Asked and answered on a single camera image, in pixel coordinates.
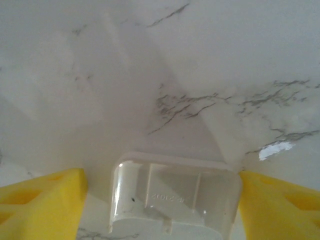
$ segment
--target marble surface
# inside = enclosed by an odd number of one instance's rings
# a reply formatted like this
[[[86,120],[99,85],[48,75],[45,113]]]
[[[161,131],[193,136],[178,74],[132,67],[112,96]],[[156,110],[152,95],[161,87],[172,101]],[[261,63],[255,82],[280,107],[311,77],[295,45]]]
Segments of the marble surface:
[[[106,235],[95,217],[129,151],[319,190],[319,11],[300,0],[1,1],[0,152],[17,164],[1,181],[84,168],[84,240],[148,239]],[[241,226],[237,216],[232,239]]]

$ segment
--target plastic lid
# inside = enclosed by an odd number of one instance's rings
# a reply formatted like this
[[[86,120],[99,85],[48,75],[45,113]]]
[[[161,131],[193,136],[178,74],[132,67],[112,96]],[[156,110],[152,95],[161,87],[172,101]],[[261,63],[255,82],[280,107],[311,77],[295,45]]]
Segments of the plastic lid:
[[[120,159],[112,185],[110,232],[115,221],[139,219],[161,221],[167,234],[207,228],[210,240],[229,238],[242,188],[225,163],[140,152]]]

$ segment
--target clear plastic container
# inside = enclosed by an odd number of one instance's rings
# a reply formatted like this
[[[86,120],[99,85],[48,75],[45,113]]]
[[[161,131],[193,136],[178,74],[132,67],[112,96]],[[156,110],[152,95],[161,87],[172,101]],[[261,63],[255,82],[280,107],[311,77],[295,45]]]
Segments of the clear plastic container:
[[[111,189],[110,232],[113,222],[132,219],[162,222],[165,234],[184,225],[227,240],[242,182],[222,162],[131,152],[118,161]]]

